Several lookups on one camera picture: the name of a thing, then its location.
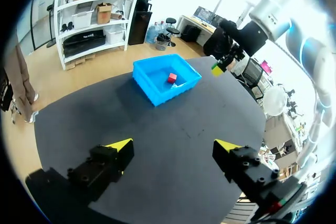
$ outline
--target computer monitor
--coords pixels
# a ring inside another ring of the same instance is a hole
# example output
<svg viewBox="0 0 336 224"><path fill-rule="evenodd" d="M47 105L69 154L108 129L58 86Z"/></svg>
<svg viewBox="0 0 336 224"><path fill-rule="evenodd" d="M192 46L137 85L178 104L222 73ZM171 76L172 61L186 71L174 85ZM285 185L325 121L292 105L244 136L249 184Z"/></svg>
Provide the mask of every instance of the computer monitor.
<svg viewBox="0 0 336 224"><path fill-rule="evenodd" d="M211 21L211 25L217 28L223 19L224 18L220 17L219 15L216 15Z"/></svg>
<svg viewBox="0 0 336 224"><path fill-rule="evenodd" d="M215 14L199 6L195 11L194 16L210 24L215 17Z"/></svg>

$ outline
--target blue plastic bin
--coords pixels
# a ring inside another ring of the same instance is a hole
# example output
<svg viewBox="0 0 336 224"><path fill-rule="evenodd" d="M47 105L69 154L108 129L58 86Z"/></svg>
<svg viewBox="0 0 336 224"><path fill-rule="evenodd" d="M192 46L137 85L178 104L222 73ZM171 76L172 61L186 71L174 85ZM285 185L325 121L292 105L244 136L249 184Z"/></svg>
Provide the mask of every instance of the blue plastic bin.
<svg viewBox="0 0 336 224"><path fill-rule="evenodd" d="M177 54L138 60L133 63L133 66L133 78L154 106L193 88L202 78ZM174 84L167 82L170 73L177 75Z"/></svg>

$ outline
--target white ball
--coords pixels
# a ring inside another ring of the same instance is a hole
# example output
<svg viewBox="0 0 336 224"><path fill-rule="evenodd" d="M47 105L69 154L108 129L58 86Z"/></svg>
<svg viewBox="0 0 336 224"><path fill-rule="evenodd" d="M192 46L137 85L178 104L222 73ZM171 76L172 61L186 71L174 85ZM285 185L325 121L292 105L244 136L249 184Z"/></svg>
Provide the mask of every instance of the white ball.
<svg viewBox="0 0 336 224"><path fill-rule="evenodd" d="M287 104L287 95L283 88L273 86L264 95L264 112L271 115L280 115Z"/></svg>

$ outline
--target white storage box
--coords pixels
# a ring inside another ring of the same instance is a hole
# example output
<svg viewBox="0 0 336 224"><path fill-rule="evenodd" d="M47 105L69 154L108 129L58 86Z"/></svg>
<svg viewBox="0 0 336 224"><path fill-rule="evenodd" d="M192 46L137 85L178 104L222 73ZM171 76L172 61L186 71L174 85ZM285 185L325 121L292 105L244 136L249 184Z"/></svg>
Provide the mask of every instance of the white storage box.
<svg viewBox="0 0 336 224"><path fill-rule="evenodd" d="M91 6L76 8L75 14L72 16L74 29L81 29L91 25L92 13L95 10L91 10Z"/></svg>
<svg viewBox="0 0 336 224"><path fill-rule="evenodd" d="M123 42L125 29L119 25L106 26L103 28L106 35L106 41L109 44Z"/></svg>

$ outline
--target red cube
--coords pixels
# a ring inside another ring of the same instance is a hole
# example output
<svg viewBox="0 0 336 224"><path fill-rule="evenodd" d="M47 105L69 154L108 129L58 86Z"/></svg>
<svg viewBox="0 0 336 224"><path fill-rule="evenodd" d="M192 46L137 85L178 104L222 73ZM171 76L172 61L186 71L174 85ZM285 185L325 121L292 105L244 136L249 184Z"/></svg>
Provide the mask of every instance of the red cube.
<svg viewBox="0 0 336 224"><path fill-rule="evenodd" d="M167 82L174 84L176 81L177 75L174 73L170 73Z"/></svg>

